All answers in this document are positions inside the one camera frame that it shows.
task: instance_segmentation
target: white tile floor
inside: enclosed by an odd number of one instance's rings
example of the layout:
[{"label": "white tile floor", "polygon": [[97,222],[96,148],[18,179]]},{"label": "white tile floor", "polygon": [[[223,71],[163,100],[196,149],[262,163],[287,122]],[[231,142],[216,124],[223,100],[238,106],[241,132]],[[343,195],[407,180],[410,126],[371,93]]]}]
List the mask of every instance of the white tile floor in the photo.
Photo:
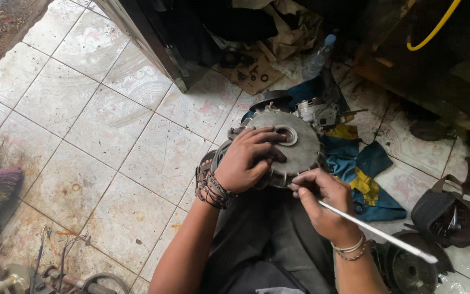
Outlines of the white tile floor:
[{"label": "white tile floor", "polygon": [[[403,207],[444,173],[465,178],[460,138],[413,137],[396,99],[347,65],[333,70],[351,108],[369,109],[349,124],[393,158],[375,180]],[[297,83],[283,77],[271,89]],[[66,271],[113,272],[145,293],[194,200],[194,166],[254,101],[214,71],[181,94],[95,3],[54,0],[0,60],[0,167],[26,172],[0,236],[0,265],[32,266],[45,224],[54,234],[41,267],[60,264],[64,234],[88,232],[91,245],[72,247]],[[393,233],[404,222],[375,225]],[[447,253],[458,273],[437,293],[470,293],[470,247]]]}]

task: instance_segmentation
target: yellow cable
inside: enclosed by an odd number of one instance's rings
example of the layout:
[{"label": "yellow cable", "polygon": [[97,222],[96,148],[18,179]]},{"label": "yellow cable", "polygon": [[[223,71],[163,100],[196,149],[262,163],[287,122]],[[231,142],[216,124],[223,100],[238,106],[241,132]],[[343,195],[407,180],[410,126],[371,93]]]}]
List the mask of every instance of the yellow cable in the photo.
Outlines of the yellow cable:
[{"label": "yellow cable", "polygon": [[407,48],[411,51],[416,51],[416,50],[422,48],[423,46],[425,46],[434,37],[434,35],[436,35],[437,32],[443,27],[443,25],[447,22],[447,20],[453,14],[453,12],[456,9],[456,7],[458,6],[458,4],[460,4],[460,1],[461,0],[454,0],[453,1],[451,6],[449,6],[449,9],[446,11],[446,14],[443,15],[440,22],[436,25],[434,30],[427,36],[427,38],[425,38],[425,40],[422,41],[422,43],[420,43],[417,46],[413,47],[411,45],[411,42],[408,42],[407,43]]}]

